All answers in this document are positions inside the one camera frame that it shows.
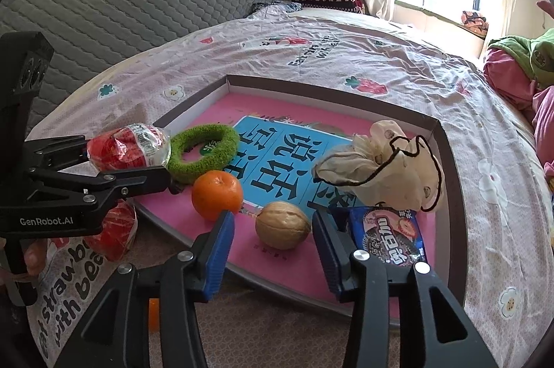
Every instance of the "blue snack package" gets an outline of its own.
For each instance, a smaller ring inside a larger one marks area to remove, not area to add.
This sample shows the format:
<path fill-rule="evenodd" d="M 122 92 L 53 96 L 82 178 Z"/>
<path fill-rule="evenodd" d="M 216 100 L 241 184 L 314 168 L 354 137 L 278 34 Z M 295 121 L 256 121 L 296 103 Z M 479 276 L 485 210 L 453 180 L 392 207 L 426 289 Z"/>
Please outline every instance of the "blue snack package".
<path fill-rule="evenodd" d="M 414 210 L 398 211 L 390 207 L 348 210 L 347 230 L 358 249 L 398 266 L 427 261 Z"/>

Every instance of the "pink mat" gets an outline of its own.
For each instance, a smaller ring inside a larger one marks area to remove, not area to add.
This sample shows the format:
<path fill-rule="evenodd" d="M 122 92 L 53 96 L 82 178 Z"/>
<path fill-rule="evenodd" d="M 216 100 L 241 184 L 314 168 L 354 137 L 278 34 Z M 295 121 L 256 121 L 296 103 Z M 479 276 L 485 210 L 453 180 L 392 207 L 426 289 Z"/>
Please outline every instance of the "pink mat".
<path fill-rule="evenodd" d="M 311 128 L 339 135 L 367 134 L 372 124 L 352 116 L 281 100 L 230 93 L 202 113 L 192 125 L 215 122 L 234 125 L 244 116 L 262 116 L 276 121 L 287 120 L 300 125 L 309 124 Z M 190 188 L 179 195 L 172 195 L 165 191 L 142 196 L 136 200 L 152 214 L 191 240 L 201 233 L 210 231 L 213 226 L 213 223 L 204 220 L 192 207 Z M 419 212 L 417 221 L 428 262 L 434 265 L 435 214 Z M 257 277 L 308 298 L 337 304 L 336 299 L 329 292 L 311 234 L 294 250 L 276 251 L 259 240 L 254 229 L 254 218 L 239 213 L 235 216 L 235 238 L 229 254 L 229 262 Z M 391 317 L 398 317 L 398 303 L 395 300 L 391 300 Z"/>

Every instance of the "snack package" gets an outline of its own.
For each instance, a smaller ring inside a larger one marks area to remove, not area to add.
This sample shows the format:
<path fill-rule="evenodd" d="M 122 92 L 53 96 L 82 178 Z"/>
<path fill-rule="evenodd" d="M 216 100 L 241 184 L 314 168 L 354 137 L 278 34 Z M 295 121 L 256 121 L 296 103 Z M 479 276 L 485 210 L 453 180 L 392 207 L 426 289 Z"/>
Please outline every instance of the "snack package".
<path fill-rule="evenodd" d="M 102 221 L 102 232 L 84 237 L 83 240 L 94 252 L 106 257 L 110 262 L 120 260 L 135 240 L 138 221 L 135 208 L 123 199 L 107 212 Z"/>
<path fill-rule="evenodd" d="M 89 160 L 99 171 L 166 166 L 171 144 L 162 129 L 131 124 L 91 139 L 87 152 Z"/>
<path fill-rule="evenodd" d="M 358 249 L 398 266 L 427 261 L 415 211 L 399 212 L 390 207 L 348 210 L 348 233 Z"/>

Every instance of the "black drawstring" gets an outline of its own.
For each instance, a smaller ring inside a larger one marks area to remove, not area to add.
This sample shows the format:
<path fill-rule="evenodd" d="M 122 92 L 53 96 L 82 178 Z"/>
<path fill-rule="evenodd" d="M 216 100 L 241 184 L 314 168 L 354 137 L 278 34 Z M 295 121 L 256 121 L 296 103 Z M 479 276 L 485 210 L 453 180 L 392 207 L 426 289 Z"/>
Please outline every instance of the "black drawstring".
<path fill-rule="evenodd" d="M 393 139 L 391 139 L 389 141 L 389 145 L 391 146 L 392 148 L 392 155 L 389 157 L 389 159 L 387 161 L 385 161 L 383 164 L 381 164 L 373 173 L 371 173 L 371 175 L 363 180 L 363 181 L 360 181 L 360 182 L 351 182 L 351 181 L 347 181 L 347 182 L 338 182 L 338 183 L 332 183 L 332 182 L 328 182 L 324 179 L 321 179 L 320 177 L 315 177 L 314 178 L 314 181 L 317 181 L 317 182 L 325 182 L 326 184 L 328 185 L 331 185 L 331 186 L 362 186 L 362 185 L 365 185 L 366 183 L 372 181 L 373 179 L 375 179 L 375 177 L 381 172 L 383 171 L 388 165 L 390 165 L 392 163 L 392 161 L 394 160 L 394 158 L 400 153 L 402 152 L 406 157 L 417 157 L 419 156 L 420 154 L 420 141 L 423 140 L 423 143 L 425 143 L 425 146 L 427 147 L 427 150 L 429 151 L 429 154 L 431 155 L 431 159 L 433 159 L 433 163 L 435 165 L 435 169 L 437 170 L 437 174 L 438 174 L 438 177 L 439 177 L 439 185 L 438 185 L 438 188 L 437 188 L 437 198 L 435 199 L 435 202 L 433 203 L 433 205 L 429 208 L 421 208 L 421 211 L 422 212 L 430 212 L 431 210 L 433 210 L 437 204 L 439 203 L 439 199 L 440 199 L 440 192 L 441 192 L 441 189 L 442 189 L 442 182 L 443 182 L 443 177 L 442 177 L 442 174 L 440 172 L 440 167 L 439 167 L 439 163 L 437 162 L 437 159 L 433 156 L 433 151 L 431 150 L 431 147 L 429 146 L 429 144 L 427 143 L 427 140 L 425 139 L 424 136 L 422 135 L 417 135 L 415 137 L 415 152 L 412 153 L 412 152 L 408 152 L 407 150 L 402 150 L 402 149 L 399 149 L 399 148 L 396 148 L 394 147 L 394 142 L 399 140 L 399 139 L 403 139 L 405 141 L 407 141 L 408 143 L 410 142 L 409 138 L 406 138 L 406 137 L 402 137 L 402 136 L 397 136 L 397 137 L 394 137 Z"/>

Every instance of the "pink blanket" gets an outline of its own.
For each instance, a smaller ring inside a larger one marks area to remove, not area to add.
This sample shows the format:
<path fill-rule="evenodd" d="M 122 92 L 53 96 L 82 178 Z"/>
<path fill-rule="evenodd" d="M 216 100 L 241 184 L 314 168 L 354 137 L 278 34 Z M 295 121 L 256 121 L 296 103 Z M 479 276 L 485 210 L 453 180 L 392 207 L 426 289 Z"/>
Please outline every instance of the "pink blanket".
<path fill-rule="evenodd" d="M 554 89 L 537 92 L 514 58 L 501 49 L 489 49 L 485 56 L 486 81 L 498 94 L 521 111 L 535 128 L 535 149 L 546 177 L 554 177 Z"/>
<path fill-rule="evenodd" d="M 545 175 L 554 177 L 554 86 L 534 96 L 533 110 L 536 112 L 533 126 L 538 160 Z"/>

